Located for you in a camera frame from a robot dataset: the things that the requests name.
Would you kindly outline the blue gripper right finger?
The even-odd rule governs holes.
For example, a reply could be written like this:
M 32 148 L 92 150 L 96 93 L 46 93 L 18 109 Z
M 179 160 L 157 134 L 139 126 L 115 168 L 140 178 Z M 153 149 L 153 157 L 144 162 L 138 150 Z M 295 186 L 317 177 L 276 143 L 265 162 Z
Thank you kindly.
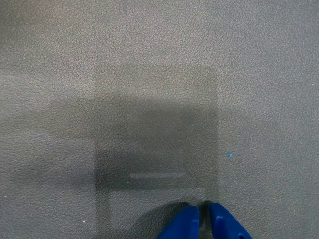
M 252 239 L 244 227 L 221 204 L 211 203 L 209 215 L 214 239 Z

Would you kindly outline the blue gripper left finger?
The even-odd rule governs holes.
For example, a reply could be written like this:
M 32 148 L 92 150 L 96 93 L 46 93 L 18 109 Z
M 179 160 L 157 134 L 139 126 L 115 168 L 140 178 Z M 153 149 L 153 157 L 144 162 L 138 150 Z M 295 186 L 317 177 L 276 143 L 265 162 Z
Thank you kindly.
M 157 236 L 158 239 L 198 239 L 199 210 L 197 206 L 187 206 Z

